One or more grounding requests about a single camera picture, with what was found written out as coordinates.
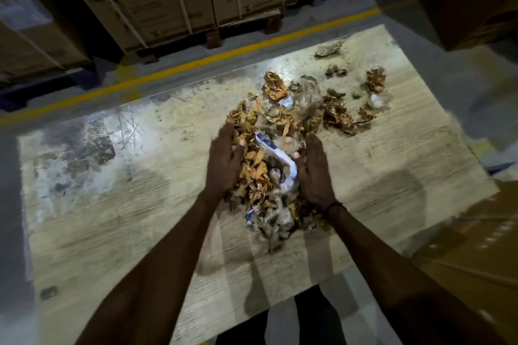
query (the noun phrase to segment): black wristband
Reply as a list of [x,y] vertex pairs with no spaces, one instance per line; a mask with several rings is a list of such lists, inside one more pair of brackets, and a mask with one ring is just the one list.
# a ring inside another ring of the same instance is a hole
[[340,206],[340,207],[343,207],[344,209],[346,209],[346,207],[343,205],[343,203],[335,200],[332,204],[330,204],[329,206],[327,206],[327,208],[323,211],[323,217],[324,219],[328,219],[329,218],[329,211],[335,207],[335,206]]

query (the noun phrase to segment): warehouse floor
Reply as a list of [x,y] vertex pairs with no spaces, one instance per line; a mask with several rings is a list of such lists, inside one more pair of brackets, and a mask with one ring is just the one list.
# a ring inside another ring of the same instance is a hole
[[[0,196],[4,204],[0,219],[0,271],[4,273],[0,278],[0,343],[38,343],[21,226],[18,134],[380,24],[386,26],[444,109],[459,120],[483,165],[518,160],[518,46],[502,41],[447,53],[417,0],[327,0],[319,7],[288,9],[283,28],[275,35],[243,34],[226,39],[218,49],[196,46],[148,65],[121,67],[97,60],[105,87],[113,87],[113,91],[85,93],[73,87],[31,100],[27,109],[0,119]],[[141,84],[128,83],[137,78]],[[338,310],[349,344],[399,343],[356,268],[325,281],[321,288]],[[266,339],[268,344],[281,344],[297,343],[297,338],[295,304],[289,299],[271,309]]]

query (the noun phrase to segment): forearm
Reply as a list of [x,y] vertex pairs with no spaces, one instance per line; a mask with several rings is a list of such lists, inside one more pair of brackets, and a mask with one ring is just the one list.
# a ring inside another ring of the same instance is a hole
[[345,209],[332,208],[329,221],[403,343],[505,343],[488,323]]
[[217,197],[201,193],[106,296],[76,344],[169,344],[218,203]]

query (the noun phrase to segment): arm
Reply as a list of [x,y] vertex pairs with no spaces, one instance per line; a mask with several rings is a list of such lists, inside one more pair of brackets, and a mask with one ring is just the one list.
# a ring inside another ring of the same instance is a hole
[[[302,195],[320,210],[336,202],[327,158],[315,135],[307,163],[297,158]],[[480,316],[369,231],[332,206],[328,220],[345,243],[374,298],[404,344],[506,344]]]
[[212,141],[194,205],[106,296],[76,345],[169,344],[212,214],[239,177],[244,142],[232,153],[233,131],[227,123]]

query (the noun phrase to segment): light wood grain surface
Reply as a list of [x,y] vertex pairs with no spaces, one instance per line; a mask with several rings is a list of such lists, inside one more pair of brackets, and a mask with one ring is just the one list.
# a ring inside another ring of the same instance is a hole
[[[226,114],[272,70],[346,91],[354,112],[365,71],[383,66],[390,109],[355,137],[324,131],[336,196],[387,243],[496,192],[417,71],[383,26],[19,138],[42,343],[72,344],[103,297],[170,230],[203,186],[209,143]],[[326,79],[329,63],[345,78]],[[172,342],[195,344],[352,264],[335,233],[296,232],[275,254],[222,204]],[[40,300],[56,286],[58,294]]]

